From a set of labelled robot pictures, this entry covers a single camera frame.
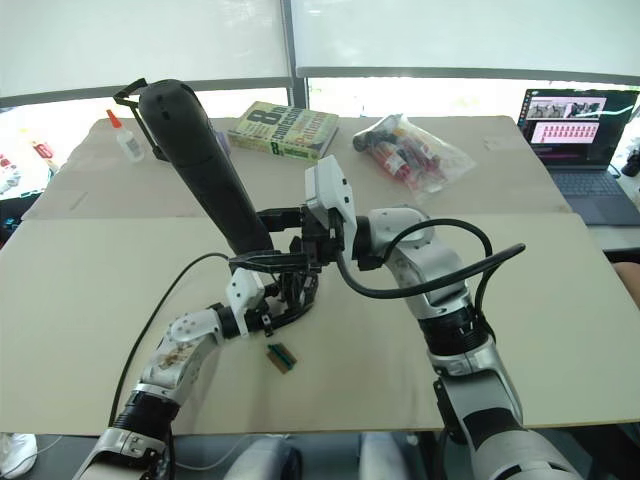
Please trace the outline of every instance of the book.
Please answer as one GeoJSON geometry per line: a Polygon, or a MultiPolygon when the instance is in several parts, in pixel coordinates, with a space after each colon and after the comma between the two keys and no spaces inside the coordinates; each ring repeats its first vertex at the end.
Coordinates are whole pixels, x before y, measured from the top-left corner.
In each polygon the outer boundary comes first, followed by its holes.
{"type": "Polygon", "coordinates": [[[335,114],[255,102],[227,132],[227,137],[237,147],[319,160],[337,130],[335,114]]]}

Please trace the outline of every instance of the sneaker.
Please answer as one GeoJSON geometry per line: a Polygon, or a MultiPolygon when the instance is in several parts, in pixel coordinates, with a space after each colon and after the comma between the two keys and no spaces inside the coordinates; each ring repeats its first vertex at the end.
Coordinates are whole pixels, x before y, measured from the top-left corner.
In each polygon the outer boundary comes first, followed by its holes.
{"type": "Polygon", "coordinates": [[[36,463],[36,436],[32,433],[2,434],[6,436],[2,443],[8,449],[3,448],[2,464],[0,464],[0,474],[4,478],[16,478],[25,474],[33,464],[36,463]]]}

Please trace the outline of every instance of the laptop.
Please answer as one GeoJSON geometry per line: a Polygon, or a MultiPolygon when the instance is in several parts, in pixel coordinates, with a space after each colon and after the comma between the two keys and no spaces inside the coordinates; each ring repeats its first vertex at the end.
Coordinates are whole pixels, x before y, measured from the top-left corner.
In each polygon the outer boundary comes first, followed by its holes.
{"type": "Polygon", "coordinates": [[[518,127],[587,225],[640,225],[609,163],[636,104],[623,90],[527,90],[518,127]]]}

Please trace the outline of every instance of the white glue bottle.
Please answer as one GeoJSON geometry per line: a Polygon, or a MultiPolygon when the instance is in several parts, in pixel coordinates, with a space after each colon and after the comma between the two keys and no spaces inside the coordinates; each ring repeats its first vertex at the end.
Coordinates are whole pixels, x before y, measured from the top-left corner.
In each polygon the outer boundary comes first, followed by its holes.
{"type": "Polygon", "coordinates": [[[134,163],[142,160],[144,158],[144,150],[136,140],[136,137],[133,136],[133,133],[122,126],[122,122],[118,120],[111,110],[107,110],[107,115],[109,115],[111,125],[118,132],[116,140],[127,158],[134,163]]]}

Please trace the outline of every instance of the clear plastic bag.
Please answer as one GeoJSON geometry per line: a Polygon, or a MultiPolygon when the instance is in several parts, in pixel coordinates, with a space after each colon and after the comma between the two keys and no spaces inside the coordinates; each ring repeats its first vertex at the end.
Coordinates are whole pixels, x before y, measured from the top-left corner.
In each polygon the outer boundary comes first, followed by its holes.
{"type": "Polygon", "coordinates": [[[465,152],[416,127],[404,114],[388,115],[356,133],[353,146],[404,182],[418,202],[475,166],[465,152]]]}

